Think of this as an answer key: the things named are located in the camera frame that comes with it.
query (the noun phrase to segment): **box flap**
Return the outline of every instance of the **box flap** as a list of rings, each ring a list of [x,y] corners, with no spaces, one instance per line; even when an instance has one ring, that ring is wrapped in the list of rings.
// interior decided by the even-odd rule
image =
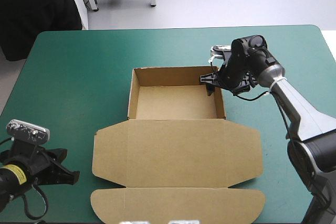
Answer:
[[[265,197],[258,190],[228,188],[120,188],[91,194],[93,210],[107,224],[168,224],[171,220],[248,224],[264,204]]]
[[[229,187],[262,173],[260,134],[223,119],[128,120],[97,132],[92,171],[128,187]]]

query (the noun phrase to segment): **black cable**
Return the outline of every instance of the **black cable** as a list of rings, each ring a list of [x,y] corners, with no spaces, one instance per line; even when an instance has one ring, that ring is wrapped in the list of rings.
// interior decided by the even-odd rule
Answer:
[[[265,92],[263,92],[263,93],[261,93],[260,95],[258,95],[257,97],[254,97],[254,98],[252,98],[252,99],[248,99],[248,98],[245,98],[245,97],[241,97],[241,96],[239,96],[239,95],[237,95],[237,94],[233,94],[233,96],[235,96],[235,97],[238,97],[238,98],[240,98],[240,99],[242,99],[242,100],[244,100],[244,101],[248,101],[248,102],[252,102],[252,101],[255,101],[255,100],[257,100],[257,99],[259,99],[260,97],[262,97],[264,94],[266,94],[266,93],[268,93],[268,91],[265,91]]]
[[[211,66],[211,68],[212,68],[212,72],[213,72],[213,74],[217,75],[217,81],[219,82],[219,84],[220,84],[222,87],[225,87],[225,85],[222,83],[222,80],[221,80],[220,78],[218,78],[218,71],[214,68],[214,66],[213,66],[213,64],[212,64],[212,61],[210,62],[210,66]],[[254,98],[252,98],[252,99],[249,99],[249,98],[241,97],[241,96],[239,96],[239,95],[237,95],[237,94],[234,94],[234,93],[231,91],[231,93],[233,94],[233,96],[238,97],[238,98],[240,98],[240,99],[242,99],[242,100],[244,100],[244,101],[248,101],[248,102],[252,102],[252,101],[255,101],[255,100],[259,99],[260,97],[262,97],[262,96],[263,96],[264,94],[266,94],[267,92],[268,92],[268,91],[265,91],[265,92],[261,93],[260,95],[258,95],[257,97],[254,97]]]
[[[0,145],[2,145],[2,144],[4,144],[4,143],[6,143],[6,142],[8,142],[9,140],[11,140],[12,138],[11,137],[9,137],[9,138],[7,138],[7,139],[5,139],[5,140],[3,140],[3,141],[1,141],[0,142]]]
[[[41,198],[43,199],[44,201],[44,205],[45,205],[45,209],[44,209],[44,213],[41,215],[41,216],[33,216],[31,215],[31,213],[29,212],[29,209],[28,209],[28,200],[27,200],[27,197],[26,195],[21,195],[22,199],[23,199],[23,202],[24,202],[24,210],[25,210],[25,214],[26,216],[31,219],[31,220],[39,220],[40,218],[42,218],[48,211],[49,209],[49,202],[48,202],[48,198],[47,196],[45,195],[45,193],[41,190],[41,188],[39,188],[37,185],[32,185],[32,188],[37,191],[38,194],[40,194]]]

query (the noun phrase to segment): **cardboard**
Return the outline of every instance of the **cardboard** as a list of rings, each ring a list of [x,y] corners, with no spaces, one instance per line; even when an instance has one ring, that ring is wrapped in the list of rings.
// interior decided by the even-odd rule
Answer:
[[[91,204],[104,223],[199,220],[201,224],[252,223],[264,206],[257,190],[227,188],[120,188],[96,190]]]
[[[228,187],[262,173],[260,134],[223,120],[221,90],[208,97],[199,84],[211,71],[133,70],[129,120],[94,138],[92,172],[127,187],[92,193],[103,222],[247,224],[258,217],[262,192]]]
[[[222,92],[208,97],[199,84],[211,67],[136,68],[128,109],[129,119],[225,118]]]
[[[128,120],[95,137],[93,174],[127,187],[229,187],[262,171],[259,132],[223,119]]]

